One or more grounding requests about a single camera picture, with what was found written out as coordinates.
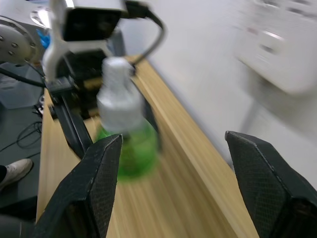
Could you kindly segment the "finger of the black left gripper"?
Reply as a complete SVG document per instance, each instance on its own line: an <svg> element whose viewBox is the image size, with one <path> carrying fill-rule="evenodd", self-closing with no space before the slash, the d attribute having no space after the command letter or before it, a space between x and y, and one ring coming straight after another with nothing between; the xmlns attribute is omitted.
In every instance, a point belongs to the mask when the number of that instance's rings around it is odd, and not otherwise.
<svg viewBox="0 0 317 238"><path fill-rule="evenodd" d="M53 97L50 105L50 114L57 120L69 148L75 155L82 159L93 144L84 120L78 113L74 113L64 97Z"/></svg>
<svg viewBox="0 0 317 238"><path fill-rule="evenodd" d="M144 96L144 94L141 92L139 87L137 86L136 82L134 82L134 80L133 80L133 84L137 87L138 91L141 93L141 95L143 97L143 100L144 100L144 105L143 105L144 117L149 122L149 124L153 127L153 129L155 130L156 135L157 135L158 150L161 151L162 150L161 136L160 136L159 127L158 127L158 124L157 124L156 117L154 115L153 108L150 105L149 101Z"/></svg>

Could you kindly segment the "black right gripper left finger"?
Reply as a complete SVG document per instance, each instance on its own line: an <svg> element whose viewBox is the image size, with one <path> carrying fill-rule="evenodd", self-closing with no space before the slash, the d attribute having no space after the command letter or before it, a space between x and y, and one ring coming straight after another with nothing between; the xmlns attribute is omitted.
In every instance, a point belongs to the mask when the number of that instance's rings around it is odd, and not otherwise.
<svg viewBox="0 0 317 238"><path fill-rule="evenodd" d="M59 183L37 221L33 238L104 238L114 204L123 138L92 144Z"/></svg>

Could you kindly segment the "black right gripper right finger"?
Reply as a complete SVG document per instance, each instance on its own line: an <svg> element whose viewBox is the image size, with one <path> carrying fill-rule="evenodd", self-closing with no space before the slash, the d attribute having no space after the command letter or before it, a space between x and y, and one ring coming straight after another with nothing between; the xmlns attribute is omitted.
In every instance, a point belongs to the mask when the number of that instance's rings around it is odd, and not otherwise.
<svg viewBox="0 0 317 238"><path fill-rule="evenodd" d="M238 186L261 238L315 238L317 191L257 137L227 131Z"/></svg>

